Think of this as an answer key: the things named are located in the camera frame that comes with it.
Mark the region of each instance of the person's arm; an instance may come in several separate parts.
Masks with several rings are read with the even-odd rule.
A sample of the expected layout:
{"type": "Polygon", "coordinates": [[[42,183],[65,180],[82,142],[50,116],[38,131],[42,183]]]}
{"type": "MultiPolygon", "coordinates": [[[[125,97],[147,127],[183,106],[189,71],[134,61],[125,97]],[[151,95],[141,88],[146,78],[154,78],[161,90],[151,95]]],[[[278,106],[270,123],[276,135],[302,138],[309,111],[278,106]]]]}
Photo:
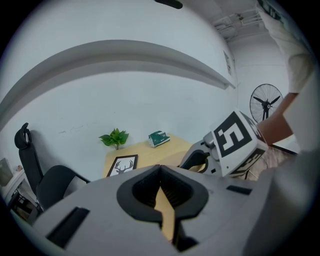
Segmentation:
{"type": "Polygon", "coordinates": [[[272,145],[293,134],[284,118],[284,111],[297,95],[297,93],[288,93],[276,111],[269,118],[257,125],[268,145],[272,145]]]}

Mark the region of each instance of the black office chair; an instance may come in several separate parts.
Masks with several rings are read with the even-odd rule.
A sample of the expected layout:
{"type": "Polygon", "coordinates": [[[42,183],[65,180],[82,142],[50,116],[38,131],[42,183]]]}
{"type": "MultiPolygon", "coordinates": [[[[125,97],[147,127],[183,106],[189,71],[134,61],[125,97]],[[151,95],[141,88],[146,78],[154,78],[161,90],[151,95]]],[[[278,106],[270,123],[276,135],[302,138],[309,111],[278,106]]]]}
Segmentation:
{"type": "Polygon", "coordinates": [[[28,123],[25,123],[17,131],[14,136],[14,143],[19,149],[20,160],[31,189],[36,195],[41,208],[45,211],[64,198],[64,194],[74,177],[78,177],[86,183],[90,181],[63,165],[55,165],[43,175],[37,152],[27,127],[28,123]]]}

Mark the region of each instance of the picture frame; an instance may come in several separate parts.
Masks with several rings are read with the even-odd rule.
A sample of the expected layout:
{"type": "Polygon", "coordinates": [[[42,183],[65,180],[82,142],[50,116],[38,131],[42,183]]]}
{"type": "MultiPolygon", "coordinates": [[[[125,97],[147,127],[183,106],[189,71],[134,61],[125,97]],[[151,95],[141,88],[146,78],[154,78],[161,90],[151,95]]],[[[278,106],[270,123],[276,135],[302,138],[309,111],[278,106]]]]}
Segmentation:
{"type": "Polygon", "coordinates": [[[117,156],[114,159],[113,164],[111,165],[111,168],[106,176],[111,177],[132,171],[137,168],[137,163],[137,154],[117,156]]]}

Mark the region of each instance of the chair headrest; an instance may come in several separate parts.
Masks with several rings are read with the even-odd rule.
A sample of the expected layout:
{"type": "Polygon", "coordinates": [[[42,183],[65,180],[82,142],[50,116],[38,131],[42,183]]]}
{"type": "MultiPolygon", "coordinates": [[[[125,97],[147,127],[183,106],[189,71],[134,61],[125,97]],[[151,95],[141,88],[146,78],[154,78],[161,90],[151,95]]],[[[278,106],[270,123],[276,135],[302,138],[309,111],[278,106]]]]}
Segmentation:
{"type": "Polygon", "coordinates": [[[28,125],[29,124],[26,122],[14,136],[14,144],[20,150],[26,149],[32,142],[30,131],[27,129],[28,125]]]}

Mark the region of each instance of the white sleeve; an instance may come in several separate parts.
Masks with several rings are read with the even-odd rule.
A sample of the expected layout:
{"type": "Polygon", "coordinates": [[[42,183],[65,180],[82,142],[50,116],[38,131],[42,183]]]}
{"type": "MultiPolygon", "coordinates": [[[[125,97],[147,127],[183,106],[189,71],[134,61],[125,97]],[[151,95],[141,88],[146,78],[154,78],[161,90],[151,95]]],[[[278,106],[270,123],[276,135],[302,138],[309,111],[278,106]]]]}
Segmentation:
{"type": "Polygon", "coordinates": [[[270,36],[283,55],[289,80],[289,93],[300,93],[314,70],[314,61],[304,47],[279,21],[266,14],[258,5],[257,10],[270,36]]]}

